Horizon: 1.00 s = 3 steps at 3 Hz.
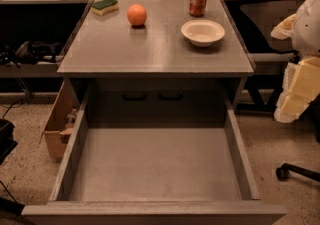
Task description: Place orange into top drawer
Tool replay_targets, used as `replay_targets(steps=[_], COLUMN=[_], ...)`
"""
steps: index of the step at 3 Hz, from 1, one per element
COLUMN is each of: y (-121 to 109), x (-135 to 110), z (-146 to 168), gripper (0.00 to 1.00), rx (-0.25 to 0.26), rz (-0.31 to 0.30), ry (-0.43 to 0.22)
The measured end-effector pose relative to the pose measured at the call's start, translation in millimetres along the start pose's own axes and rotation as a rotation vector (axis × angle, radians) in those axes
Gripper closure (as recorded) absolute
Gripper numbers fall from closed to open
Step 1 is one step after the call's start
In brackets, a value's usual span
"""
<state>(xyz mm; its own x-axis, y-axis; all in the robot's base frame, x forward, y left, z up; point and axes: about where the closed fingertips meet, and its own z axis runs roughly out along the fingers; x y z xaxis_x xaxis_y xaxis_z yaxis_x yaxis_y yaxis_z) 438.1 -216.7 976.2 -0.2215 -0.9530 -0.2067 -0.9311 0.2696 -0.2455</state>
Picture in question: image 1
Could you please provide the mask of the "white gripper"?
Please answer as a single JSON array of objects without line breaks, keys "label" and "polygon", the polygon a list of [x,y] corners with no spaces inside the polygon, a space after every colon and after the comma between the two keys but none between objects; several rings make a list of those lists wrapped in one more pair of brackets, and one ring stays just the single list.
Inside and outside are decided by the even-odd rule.
[{"label": "white gripper", "polygon": [[291,123],[320,94],[320,0],[305,0],[292,14],[271,31],[271,36],[284,40],[292,37],[292,46],[306,56],[297,64],[289,62],[284,73],[283,91],[274,118]]}]

